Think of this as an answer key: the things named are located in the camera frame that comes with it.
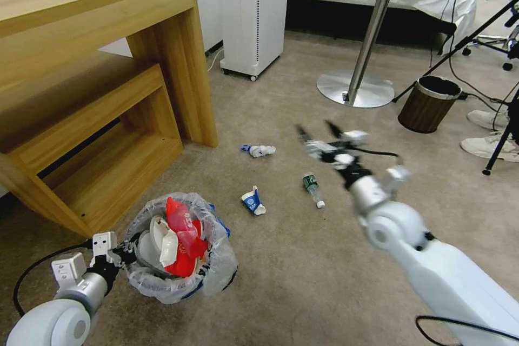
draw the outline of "person's foot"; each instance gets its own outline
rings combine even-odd
[[[475,156],[490,158],[502,135],[503,133],[499,132],[485,138],[468,138],[461,141],[460,146],[463,150]],[[519,162],[519,145],[513,140],[508,139],[505,141],[503,149],[497,158],[508,162]]]
[[[474,110],[467,114],[467,119],[474,124],[489,130],[494,129],[492,124],[494,124],[496,130],[504,130],[509,121],[506,111],[499,112],[496,116],[495,112]]]

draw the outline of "round metal table base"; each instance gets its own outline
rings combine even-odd
[[[317,89],[330,100],[343,105],[352,105],[345,102],[342,98],[343,93],[348,92],[353,71],[334,70],[321,75],[317,79]],[[388,104],[395,91],[390,81],[382,80],[377,77],[365,74],[362,78],[360,88],[357,90],[357,97],[353,104],[359,108],[375,108]]]

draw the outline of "trash bag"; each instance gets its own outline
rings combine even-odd
[[[204,255],[205,263],[198,265],[189,277],[161,278],[153,274],[153,269],[133,262],[126,267],[130,284],[142,295],[154,297],[163,304],[178,303],[199,289],[206,296],[224,290],[234,279],[238,260],[229,243],[227,227],[216,216],[212,204],[207,203],[200,195],[177,192],[148,202],[130,225],[125,240],[149,229],[153,216],[165,216],[168,197],[186,204],[191,217],[204,224],[205,238],[209,242],[208,251]]]

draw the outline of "green bottle label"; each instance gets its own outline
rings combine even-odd
[[[314,175],[304,176],[303,177],[303,185],[304,185],[305,189],[308,189],[308,187],[311,186],[311,185],[319,186],[319,184],[317,184],[317,180],[315,179]]]

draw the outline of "table leg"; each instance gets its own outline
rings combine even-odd
[[[183,138],[218,146],[197,8],[127,37],[134,58],[158,62]]]
[[[317,80],[318,90],[327,98],[344,105],[360,108],[381,107],[388,104],[395,92],[391,83],[373,76],[364,76],[368,60],[380,26],[388,9],[389,0],[377,0],[366,37],[358,55],[355,70],[335,70],[323,74]]]

